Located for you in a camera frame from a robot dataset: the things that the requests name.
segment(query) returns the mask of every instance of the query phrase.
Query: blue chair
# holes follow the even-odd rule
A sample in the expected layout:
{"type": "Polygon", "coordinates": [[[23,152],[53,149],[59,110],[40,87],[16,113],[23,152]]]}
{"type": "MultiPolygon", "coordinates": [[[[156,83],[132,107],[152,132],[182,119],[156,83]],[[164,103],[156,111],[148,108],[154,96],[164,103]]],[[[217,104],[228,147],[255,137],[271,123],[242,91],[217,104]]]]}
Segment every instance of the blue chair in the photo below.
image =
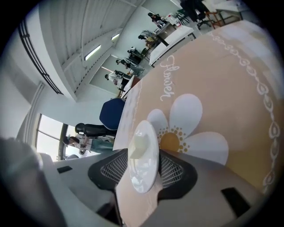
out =
{"type": "Polygon", "coordinates": [[[100,121],[109,130],[117,130],[125,102],[121,98],[114,98],[103,104],[100,121]]]}

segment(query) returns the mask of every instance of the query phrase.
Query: ceiling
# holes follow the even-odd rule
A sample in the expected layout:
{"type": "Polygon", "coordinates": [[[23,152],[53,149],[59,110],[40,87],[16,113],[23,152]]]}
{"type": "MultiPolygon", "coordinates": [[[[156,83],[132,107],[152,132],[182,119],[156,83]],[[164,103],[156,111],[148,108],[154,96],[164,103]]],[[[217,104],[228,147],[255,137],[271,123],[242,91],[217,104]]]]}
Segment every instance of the ceiling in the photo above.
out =
{"type": "Polygon", "coordinates": [[[51,32],[62,70],[71,88],[79,85],[115,42],[143,0],[52,0],[51,32]],[[101,45],[87,61],[84,57],[101,45]]]}

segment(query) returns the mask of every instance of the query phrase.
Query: beige tablecloth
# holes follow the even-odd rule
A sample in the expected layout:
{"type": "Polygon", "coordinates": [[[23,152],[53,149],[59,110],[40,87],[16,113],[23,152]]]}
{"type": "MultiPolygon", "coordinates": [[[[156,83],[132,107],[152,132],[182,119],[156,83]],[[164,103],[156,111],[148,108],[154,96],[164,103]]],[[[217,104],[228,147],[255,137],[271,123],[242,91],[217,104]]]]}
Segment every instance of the beige tablecloth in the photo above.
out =
{"type": "MultiPolygon", "coordinates": [[[[268,192],[283,164],[283,69],[273,47],[246,21],[189,42],[130,91],[114,149],[127,148],[138,123],[148,120],[160,148],[219,162],[268,192]]],[[[133,192],[128,169],[117,189],[120,207],[141,196],[133,192]]],[[[155,190],[147,194],[139,206],[157,197],[155,190]]],[[[121,210],[122,218],[127,212],[121,210]]]]}

